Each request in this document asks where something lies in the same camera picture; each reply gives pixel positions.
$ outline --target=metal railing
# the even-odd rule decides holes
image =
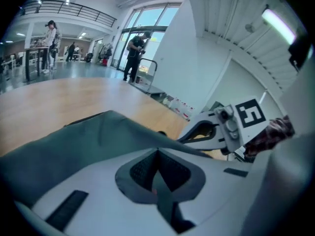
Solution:
[[[116,20],[116,18],[98,10],[71,2],[69,5],[66,5],[66,2],[59,0],[42,0],[41,4],[38,4],[37,1],[25,3],[21,9],[20,15],[23,16],[33,13],[66,14],[89,19],[109,27],[112,27]]]

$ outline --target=cap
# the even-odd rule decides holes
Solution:
[[[144,34],[147,38],[151,38],[151,33],[149,31],[145,31]]]
[[[54,20],[50,20],[49,22],[48,22],[48,24],[46,24],[45,26],[49,26],[49,25],[53,25],[54,24]]]

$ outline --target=red object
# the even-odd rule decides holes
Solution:
[[[107,59],[103,59],[103,63],[102,63],[102,65],[107,66]]]

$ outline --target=fluorescent light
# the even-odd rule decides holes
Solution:
[[[266,9],[262,13],[262,17],[264,20],[266,20],[268,23],[270,23],[281,35],[286,39],[286,41],[289,44],[292,44],[295,40],[295,34],[289,26],[285,24],[284,21],[281,20],[280,17],[278,17],[272,10]]]
[[[313,45],[311,45],[310,49],[309,49],[309,53],[307,54],[307,59],[310,59],[313,55]]]

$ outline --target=man in black clothing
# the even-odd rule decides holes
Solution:
[[[73,42],[72,45],[69,46],[69,49],[68,49],[68,57],[67,57],[67,59],[65,60],[65,61],[67,61],[67,62],[69,61],[69,58],[70,58],[70,61],[72,60],[72,56],[73,56],[74,48],[75,48],[74,43],[75,43],[75,42]]]
[[[139,55],[140,53],[145,53],[143,50],[144,47],[144,40],[147,38],[151,38],[150,32],[146,31],[142,36],[135,36],[131,41],[129,41],[127,50],[129,51],[128,54],[128,62],[125,67],[125,72],[124,72],[124,81],[127,81],[127,75],[130,70],[130,82],[134,82],[136,73],[138,70],[138,65],[139,65]]]

